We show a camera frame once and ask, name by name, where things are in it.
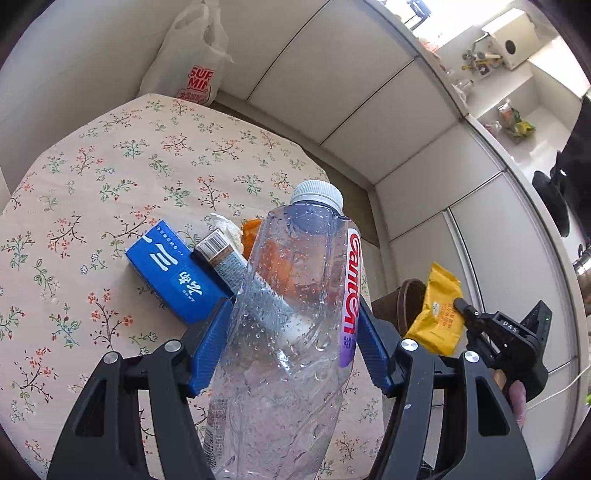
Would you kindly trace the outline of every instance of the white tissue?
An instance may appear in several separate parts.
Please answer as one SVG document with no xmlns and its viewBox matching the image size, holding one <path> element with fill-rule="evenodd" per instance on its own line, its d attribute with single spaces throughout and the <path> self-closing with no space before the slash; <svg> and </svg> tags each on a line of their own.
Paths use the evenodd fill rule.
<svg viewBox="0 0 591 480">
<path fill-rule="evenodd" d="M 214 228 L 219 228 L 230 243 L 234 247 L 235 250 L 240 252 L 241 254 L 244 253 L 244 246 L 242 245 L 242 241 L 240 240 L 242 236 L 242 231 L 239 227 L 236 226 L 231 220 L 228 220 L 226 217 L 222 215 L 218 215 L 217 213 L 210 213 L 210 218 L 212 219 L 211 225 Z"/>
</svg>

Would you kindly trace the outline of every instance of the yellow snack package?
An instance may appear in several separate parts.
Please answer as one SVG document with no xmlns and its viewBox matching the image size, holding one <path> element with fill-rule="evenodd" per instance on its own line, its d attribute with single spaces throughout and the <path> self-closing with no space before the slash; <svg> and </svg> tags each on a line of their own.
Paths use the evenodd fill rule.
<svg viewBox="0 0 591 480">
<path fill-rule="evenodd" d="M 459 280 L 437 263 L 431 265 L 423 309 L 405 338 L 411 338 L 438 355 L 453 355 L 464 318 L 453 301 L 462 296 Z"/>
</svg>

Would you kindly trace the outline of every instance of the white box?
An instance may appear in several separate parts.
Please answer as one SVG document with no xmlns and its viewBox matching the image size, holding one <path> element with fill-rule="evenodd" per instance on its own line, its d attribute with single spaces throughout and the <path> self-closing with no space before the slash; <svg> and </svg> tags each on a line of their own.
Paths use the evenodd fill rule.
<svg viewBox="0 0 591 480">
<path fill-rule="evenodd" d="M 526 61 L 542 46 L 535 33 L 534 24 L 523 10 L 512 8 L 482 27 L 491 35 L 491 42 L 497 53 L 503 55 L 503 62 L 513 70 Z"/>
</svg>

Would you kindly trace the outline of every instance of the plastic water bottle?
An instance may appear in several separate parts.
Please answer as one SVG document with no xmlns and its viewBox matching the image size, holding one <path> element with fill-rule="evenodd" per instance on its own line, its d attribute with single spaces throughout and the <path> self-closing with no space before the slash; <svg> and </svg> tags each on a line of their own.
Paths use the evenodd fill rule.
<svg viewBox="0 0 591 480">
<path fill-rule="evenodd" d="M 313 479 L 355 354 L 361 238 L 340 191 L 308 180 L 261 224 L 212 381 L 217 480 Z"/>
</svg>

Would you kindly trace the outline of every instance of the barcode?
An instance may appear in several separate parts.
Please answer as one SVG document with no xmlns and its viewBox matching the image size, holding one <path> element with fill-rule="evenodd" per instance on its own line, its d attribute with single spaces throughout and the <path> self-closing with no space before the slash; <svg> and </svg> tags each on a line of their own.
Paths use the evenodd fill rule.
<svg viewBox="0 0 591 480">
<path fill-rule="evenodd" d="M 213 454 L 213 432 L 210 427 L 207 427 L 205 430 L 205 438 L 203 439 L 203 453 L 205 454 L 205 459 L 207 460 L 209 468 L 215 468 L 216 457 Z"/>
<path fill-rule="evenodd" d="M 210 261 L 228 245 L 230 245 L 230 242 L 226 238 L 226 235 L 224 235 L 221 230 L 215 230 L 201 240 L 195 248 L 197 248 L 208 261 Z"/>
</svg>

